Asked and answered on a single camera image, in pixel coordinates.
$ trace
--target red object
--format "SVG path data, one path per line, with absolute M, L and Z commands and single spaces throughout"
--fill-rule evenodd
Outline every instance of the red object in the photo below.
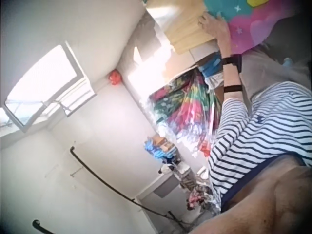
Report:
M 109 80 L 111 81 L 112 85 L 117 85 L 121 82 L 122 77 L 118 70 L 113 70 L 109 75 Z
M 208 144 L 208 142 L 206 140 L 203 141 L 203 143 L 200 145 L 199 150 L 204 153 L 205 157 L 209 157 L 209 155 L 210 155 L 210 144 Z

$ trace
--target striped shirt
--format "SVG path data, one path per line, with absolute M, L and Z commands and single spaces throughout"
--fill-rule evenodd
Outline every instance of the striped shirt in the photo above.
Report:
M 208 167 L 212 191 L 223 210 L 250 180 L 282 155 L 312 165 L 312 94 L 283 82 L 259 95 L 248 115 L 236 98 L 223 103 L 218 136 Z

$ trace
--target black wristband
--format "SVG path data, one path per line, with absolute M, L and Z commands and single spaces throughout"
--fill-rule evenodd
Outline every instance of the black wristband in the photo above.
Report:
M 243 91 L 243 86 L 242 85 L 231 85 L 231 86 L 225 86 L 223 87 L 224 93 L 231 93 L 231 92 L 239 92 Z
M 237 67 L 238 73 L 242 72 L 242 55 L 232 55 L 231 57 L 223 58 L 222 65 L 233 64 Z

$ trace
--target hand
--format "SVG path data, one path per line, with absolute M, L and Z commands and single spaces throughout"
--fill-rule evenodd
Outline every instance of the hand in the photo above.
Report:
M 228 56 L 232 54 L 229 26 L 220 13 L 215 18 L 208 12 L 204 12 L 203 15 L 198 18 L 198 25 L 206 33 L 217 39 L 221 53 L 227 54 Z

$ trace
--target ceiling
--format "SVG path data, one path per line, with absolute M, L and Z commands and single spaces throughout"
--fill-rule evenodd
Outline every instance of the ceiling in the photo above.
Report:
M 105 77 L 144 13 L 141 0 L 1 0 L 1 104 L 63 41 L 91 82 Z

